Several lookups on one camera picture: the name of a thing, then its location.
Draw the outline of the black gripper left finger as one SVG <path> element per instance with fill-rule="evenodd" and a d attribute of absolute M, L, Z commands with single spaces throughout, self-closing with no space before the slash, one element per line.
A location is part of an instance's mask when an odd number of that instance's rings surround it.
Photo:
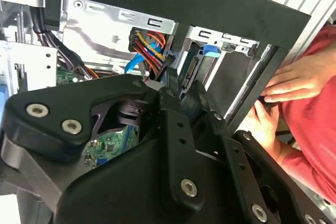
<path fill-rule="evenodd" d="M 136 76 L 119 75 L 14 95 L 5 105 L 3 161 L 56 212 L 66 189 L 90 172 L 81 166 L 87 143 L 136 125 L 139 145 L 159 142 L 163 203 L 199 211 L 204 193 L 193 167 L 195 145 L 174 87 L 154 90 Z"/>

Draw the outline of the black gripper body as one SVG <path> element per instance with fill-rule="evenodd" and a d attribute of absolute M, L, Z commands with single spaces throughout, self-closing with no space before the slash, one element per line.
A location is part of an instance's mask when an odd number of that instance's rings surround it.
<path fill-rule="evenodd" d="M 76 179 L 62 195 L 57 223 L 249 223 L 227 168 L 195 154 L 201 210 L 164 204 L 158 140 L 145 142 Z"/>

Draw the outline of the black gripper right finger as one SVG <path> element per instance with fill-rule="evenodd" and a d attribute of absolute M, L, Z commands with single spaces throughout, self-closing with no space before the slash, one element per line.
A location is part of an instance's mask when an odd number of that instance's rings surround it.
<path fill-rule="evenodd" d="M 251 133 L 229 132 L 201 82 L 192 83 L 181 105 L 202 157 L 202 223 L 330 223 Z"/>

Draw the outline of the person's left hand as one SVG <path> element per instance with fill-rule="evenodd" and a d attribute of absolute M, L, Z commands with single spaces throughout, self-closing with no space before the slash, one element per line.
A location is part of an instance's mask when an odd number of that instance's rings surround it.
<path fill-rule="evenodd" d="M 248 112 L 246 120 L 252 136 L 278 164 L 281 164 L 286 156 L 296 150 L 276 138 L 279 121 L 279 109 L 277 106 L 266 109 L 257 100 Z"/>

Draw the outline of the person's right hand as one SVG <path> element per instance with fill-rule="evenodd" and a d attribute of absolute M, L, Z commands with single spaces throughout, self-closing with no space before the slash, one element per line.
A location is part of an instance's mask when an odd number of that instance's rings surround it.
<path fill-rule="evenodd" d="M 304 57 L 277 70 L 261 95 L 270 103 L 312 98 L 321 92 L 334 72 L 334 64 Z"/>

